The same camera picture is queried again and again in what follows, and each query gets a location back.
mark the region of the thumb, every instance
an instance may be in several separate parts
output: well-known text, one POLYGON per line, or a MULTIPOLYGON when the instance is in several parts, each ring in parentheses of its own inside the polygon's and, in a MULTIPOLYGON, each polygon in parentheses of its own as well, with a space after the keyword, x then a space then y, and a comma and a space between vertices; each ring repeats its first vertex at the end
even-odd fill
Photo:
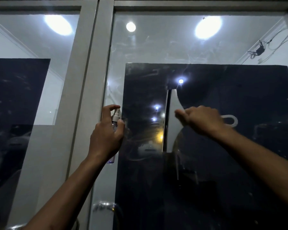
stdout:
POLYGON ((117 121, 117 129, 115 131, 115 136, 118 138, 118 139, 121 139, 123 136, 124 136, 124 130, 125 130, 125 123, 123 120, 119 119, 117 121))
POLYGON ((188 125, 189 115, 184 110, 175 110, 175 117, 178 118, 183 126, 188 125))

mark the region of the oval light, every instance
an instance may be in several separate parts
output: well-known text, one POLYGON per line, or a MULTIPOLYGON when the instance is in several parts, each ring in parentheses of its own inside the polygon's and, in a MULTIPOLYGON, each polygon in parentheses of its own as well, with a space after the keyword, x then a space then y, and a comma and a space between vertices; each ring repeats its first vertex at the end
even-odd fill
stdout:
POLYGON ((215 35, 222 26, 220 16, 208 16, 201 20, 195 28, 195 36, 200 39, 208 39, 215 35))
POLYGON ((61 15, 45 15, 45 22, 55 33, 60 35, 70 35, 72 26, 61 15))
POLYGON ((128 31, 134 32, 135 31, 135 24, 133 22, 129 22, 126 25, 126 28, 127 28, 128 31))

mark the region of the hand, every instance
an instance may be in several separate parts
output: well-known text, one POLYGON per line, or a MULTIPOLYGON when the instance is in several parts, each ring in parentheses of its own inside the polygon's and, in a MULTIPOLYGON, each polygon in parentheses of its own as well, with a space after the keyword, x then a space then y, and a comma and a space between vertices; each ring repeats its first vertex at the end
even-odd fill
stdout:
POLYGON ((119 150, 122 144, 125 124, 117 121, 116 132, 112 128, 111 111, 120 108, 119 105, 104 106, 101 122, 97 123, 90 139, 88 158, 98 158, 107 162, 119 150))
POLYGON ((175 116, 185 126, 189 125, 197 133, 208 137, 217 137, 223 131, 232 129, 221 118, 217 109, 199 106, 185 110, 175 110, 175 116))

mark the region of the transparent bottle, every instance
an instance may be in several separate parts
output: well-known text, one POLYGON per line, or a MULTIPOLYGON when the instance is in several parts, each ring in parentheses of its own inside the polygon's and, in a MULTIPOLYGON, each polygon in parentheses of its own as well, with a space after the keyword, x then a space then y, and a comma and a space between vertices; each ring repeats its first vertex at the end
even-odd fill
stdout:
MULTIPOLYGON (((112 118, 113 131, 116 131, 116 129, 117 129, 117 121, 119 119, 120 119, 120 109, 116 109, 114 111, 114 115, 113 115, 113 118, 112 118)), ((114 163, 114 160, 115 160, 115 155, 110 160, 108 160, 107 163, 112 164, 112 163, 114 163)))

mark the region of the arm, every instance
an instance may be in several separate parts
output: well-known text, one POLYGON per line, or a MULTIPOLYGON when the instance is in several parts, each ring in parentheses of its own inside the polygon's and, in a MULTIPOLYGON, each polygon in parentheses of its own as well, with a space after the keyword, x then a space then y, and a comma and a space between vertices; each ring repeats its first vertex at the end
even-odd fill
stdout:
POLYGON ((29 221, 25 230, 72 228, 98 174, 121 146, 125 124, 119 120, 117 130, 113 132, 111 110, 115 108, 120 106, 109 105, 103 108, 102 120, 96 124, 91 135, 88 156, 29 221))
POLYGON ((175 113, 183 124, 222 145, 288 204, 288 160, 225 125, 216 109, 199 106, 176 110, 175 113))

